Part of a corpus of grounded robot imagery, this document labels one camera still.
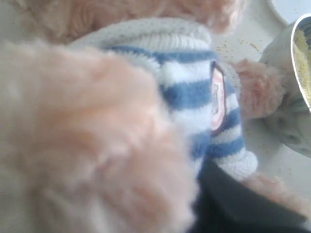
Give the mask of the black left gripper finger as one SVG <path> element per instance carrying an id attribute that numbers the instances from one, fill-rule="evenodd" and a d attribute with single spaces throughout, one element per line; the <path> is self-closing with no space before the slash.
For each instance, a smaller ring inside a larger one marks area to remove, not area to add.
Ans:
<path id="1" fill-rule="evenodd" d="M 193 233 L 306 233 L 306 217 L 244 187 L 213 161 L 199 174 Z"/>

